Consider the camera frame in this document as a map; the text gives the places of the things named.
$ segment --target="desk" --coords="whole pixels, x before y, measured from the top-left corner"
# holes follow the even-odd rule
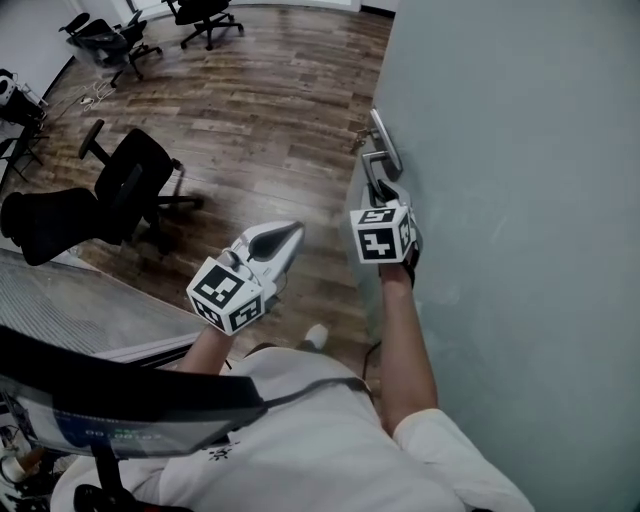
[[[35,155],[35,153],[33,153],[32,148],[38,143],[40,142],[42,139],[47,139],[48,137],[40,137],[37,136],[37,133],[34,129],[29,129],[29,128],[25,128],[23,126],[20,125],[14,125],[12,128],[16,128],[15,133],[11,133],[11,135],[8,135],[6,137],[3,137],[0,140],[0,193],[2,193],[2,189],[4,187],[4,183],[7,179],[7,176],[9,175],[9,173],[11,172],[11,168],[13,167],[13,170],[17,170],[18,174],[20,175],[20,177],[27,181],[27,179],[22,176],[22,172],[29,166],[29,164],[31,162],[33,162],[33,160],[36,160],[40,165],[42,165],[42,162],[40,161],[40,159]],[[17,138],[18,140],[16,140],[13,143],[13,147],[9,146],[8,148],[3,148],[2,146],[4,146],[4,142],[7,139],[11,139],[11,138]],[[7,152],[10,151],[10,154],[8,155],[8,159],[5,160],[1,160],[3,157],[6,158],[6,154]],[[29,160],[29,162],[27,162],[22,169],[20,169],[17,166],[17,163],[22,159],[22,158],[31,158],[31,160]]]

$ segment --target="black office chair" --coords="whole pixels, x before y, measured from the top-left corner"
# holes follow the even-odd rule
[[[156,141],[136,128],[110,157],[95,140],[103,125],[103,120],[96,121],[79,151],[81,159],[91,151],[104,164],[95,196],[84,188],[48,194],[14,192],[2,204],[2,234],[22,248],[29,265],[46,263],[91,238],[120,245],[131,240],[143,217],[160,252],[166,254],[171,243],[160,231],[158,206],[202,206],[197,197],[158,196],[181,164]]]
[[[180,8],[176,10],[173,3],[176,0],[162,0],[169,4],[171,12],[176,18],[176,25],[191,25],[196,27],[196,31],[180,43],[183,50],[187,47],[187,43],[194,37],[199,36],[204,31],[207,32],[207,50],[211,51],[213,45],[211,43],[211,32],[218,27],[238,27],[241,34],[244,33],[244,26],[241,23],[234,23],[235,16],[224,12],[229,7],[226,0],[177,0]]]
[[[124,28],[120,25],[111,28],[103,19],[92,21],[86,25],[90,16],[87,13],[82,13],[67,26],[60,28],[59,32],[67,32],[71,36],[67,42],[89,52],[93,62],[99,67],[125,67],[127,64],[131,64],[138,80],[143,80],[144,76],[140,73],[136,61],[152,52],[161,55],[162,48],[149,47],[144,43],[136,46],[138,42],[142,41],[147,26],[146,21],[140,21],[141,14],[142,11],[136,12]],[[115,74],[111,80],[111,87],[116,87],[116,80],[122,72],[123,70],[120,70]]]

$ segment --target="door lever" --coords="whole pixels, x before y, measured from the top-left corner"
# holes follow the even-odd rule
[[[387,151],[374,151],[373,153],[364,153],[362,155],[362,165],[364,166],[364,172],[367,175],[367,180],[371,184],[374,194],[381,201],[384,201],[384,193],[382,192],[380,183],[378,183],[378,179],[373,172],[372,164],[373,162],[382,162],[387,158],[389,158],[389,153]]]
[[[371,110],[371,119],[374,126],[370,133],[376,151],[364,153],[362,155],[362,165],[374,194],[380,201],[385,202],[384,192],[380,188],[380,184],[373,172],[373,163],[381,162],[387,177],[395,181],[402,173],[402,161],[376,108]]]

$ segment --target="chair armrest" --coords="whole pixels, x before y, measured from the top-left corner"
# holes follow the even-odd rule
[[[58,32],[62,32],[63,30],[69,34],[72,34],[80,27],[84,26],[87,21],[91,18],[91,15],[88,12],[83,12],[82,14],[78,14],[71,23],[69,23],[66,27],[60,27]]]
[[[178,11],[176,11],[175,6],[173,5],[173,2],[175,2],[175,0],[161,0],[160,3],[167,3],[169,4],[169,9],[171,9],[171,12],[173,13],[174,16],[178,15]]]
[[[142,16],[142,11],[136,11],[136,13],[133,15],[133,18],[131,18],[131,21],[128,23],[127,27],[130,27],[131,25],[137,25],[138,20],[140,19],[140,16]]]
[[[102,130],[103,126],[104,120],[98,119],[91,127],[91,130],[89,130],[89,133],[87,133],[87,136],[82,142],[82,146],[80,146],[80,151],[78,151],[78,157],[80,160],[83,160],[84,157],[87,156],[87,153],[93,150],[92,145],[96,142],[96,137],[100,133],[100,130]]]
[[[140,164],[136,164],[136,166],[131,171],[131,174],[129,174],[127,180],[122,184],[122,187],[120,187],[118,194],[113,199],[113,202],[109,207],[111,215],[117,217],[121,211],[127,208],[129,198],[131,197],[131,194],[133,193],[135,188],[138,186],[138,182],[142,177],[142,173],[142,166]]]

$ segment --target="black strap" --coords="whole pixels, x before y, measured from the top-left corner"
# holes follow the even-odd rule
[[[418,245],[414,244],[413,254],[411,255],[411,260],[404,260],[401,265],[409,274],[411,278],[411,288],[416,284],[416,267],[418,266],[418,261],[420,260],[420,249],[418,249]]]
[[[351,391],[355,391],[357,393],[366,393],[371,401],[373,402],[373,395],[369,390],[369,387],[357,377],[344,378],[344,379],[323,379],[317,380],[309,384],[306,388],[297,391],[291,395],[283,396],[280,398],[274,398],[273,400],[267,400],[264,405],[267,409],[273,409],[274,407],[278,407],[280,405],[289,404],[294,402],[298,398],[302,398],[303,396],[309,395],[314,391],[318,391],[319,389],[326,388],[328,386],[347,386]]]

